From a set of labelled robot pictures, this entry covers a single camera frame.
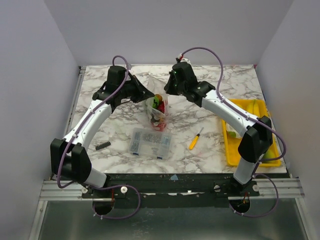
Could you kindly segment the clear zip top bag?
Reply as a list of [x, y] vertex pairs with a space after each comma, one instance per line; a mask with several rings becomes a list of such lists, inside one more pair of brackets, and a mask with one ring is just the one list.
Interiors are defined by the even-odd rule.
[[154, 93], [144, 103], [148, 121], [151, 127], [159, 132], [163, 132], [169, 122], [168, 95], [165, 90], [165, 83], [158, 78], [149, 76], [147, 79], [147, 89]]

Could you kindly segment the red bell pepper toy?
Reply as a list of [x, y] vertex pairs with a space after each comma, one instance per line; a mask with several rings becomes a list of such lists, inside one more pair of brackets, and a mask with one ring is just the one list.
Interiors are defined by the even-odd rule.
[[163, 132], [167, 127], [167, 123], [164, 118], [159, 118], [159, 119], [152, 118], [150, 120], [150, 123], [152, 128], [158, 132]]

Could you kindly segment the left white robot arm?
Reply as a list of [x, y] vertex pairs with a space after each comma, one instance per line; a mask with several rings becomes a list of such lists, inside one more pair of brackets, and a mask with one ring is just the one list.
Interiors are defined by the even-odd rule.
[[71, 181], [93, 186], [101, 198], [107, 197], [111, 185], [106, 174], [94, 169], [88, 156], [88, 147], [102, 123], [111, 116], [122, 100], [139, 103], [154, 94], [125, 67], [112, 65], [107, 79], [92, 96], [92, 101], [80, 122], [63, 139], [50, 144], [51, 171]]

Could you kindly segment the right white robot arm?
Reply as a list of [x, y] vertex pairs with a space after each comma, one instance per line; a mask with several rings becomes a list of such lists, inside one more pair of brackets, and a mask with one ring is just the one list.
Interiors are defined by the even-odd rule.
[[169, 95], [184, 96], [187, 101], [214, 113], [240, 135], [240, 160], [233, 174], [235, 180], [230, 183], [230, 191], [236, 196], [247, 192], [247, 183], [252, 179], [258, 161], [273, 144], [270, 118], [259, 118], [219, 96], [212, 84], [197, 80], [192, 66], [187, 62], [172, 66], [164, 90]]

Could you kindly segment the clear screw organizer box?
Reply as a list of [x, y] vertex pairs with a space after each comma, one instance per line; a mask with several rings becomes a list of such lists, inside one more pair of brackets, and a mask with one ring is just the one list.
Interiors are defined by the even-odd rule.
[[148, 156], [158, 160], [169, 158], [173, 135], [169, 132], [134, 128], [128, 152], [136, 156]]

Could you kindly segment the black toothed plastic part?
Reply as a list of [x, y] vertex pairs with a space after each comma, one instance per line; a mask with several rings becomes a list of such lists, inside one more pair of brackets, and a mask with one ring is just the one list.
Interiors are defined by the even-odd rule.
[[103, 142], [103, 143], [101, 143], [99, 145], [96, 145], [95, 146], [95, 150], [99, 151], [99, 150], [102, 150], [102, 149], [105, 149], [105, 148], [109, 147], [110, 145], [111, 145], [111, 143], [109, 141], [106, 141], [106, 142]]

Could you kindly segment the white cauliflower toy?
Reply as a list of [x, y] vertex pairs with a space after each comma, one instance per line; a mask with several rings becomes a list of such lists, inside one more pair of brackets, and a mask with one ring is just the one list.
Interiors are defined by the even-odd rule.
[[241, 139], [241, 135], [228, 123], [225, 124], [226, 132], [231, 138]]

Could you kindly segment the yellow banana bunch toy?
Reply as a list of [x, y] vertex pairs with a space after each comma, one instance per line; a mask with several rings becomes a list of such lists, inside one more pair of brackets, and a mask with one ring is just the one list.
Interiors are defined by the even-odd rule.
[[259, 103], [256, 99], [252, 100], [246, 107], [246, 111], [250, 114], [261, 117]]

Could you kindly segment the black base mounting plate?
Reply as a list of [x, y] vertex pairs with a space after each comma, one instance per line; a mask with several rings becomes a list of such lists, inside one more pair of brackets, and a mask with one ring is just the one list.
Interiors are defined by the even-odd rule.
[[236, 182], [231, 173], [111, 173], [106, 187], [90, 187], [82, 194], [99, 207], [140, 208], [227, 208], [230, 199], [258, 197], [258, 184]]

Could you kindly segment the green yellow lemon toy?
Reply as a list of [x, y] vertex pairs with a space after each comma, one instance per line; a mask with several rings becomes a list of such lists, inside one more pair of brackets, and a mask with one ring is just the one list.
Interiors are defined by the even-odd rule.
[[276, 157], [274, 152], [271, 149], [268, 149], [265, 154], [263, 155], [262, 159], [260, 160], [262, 163], [271, 163]]

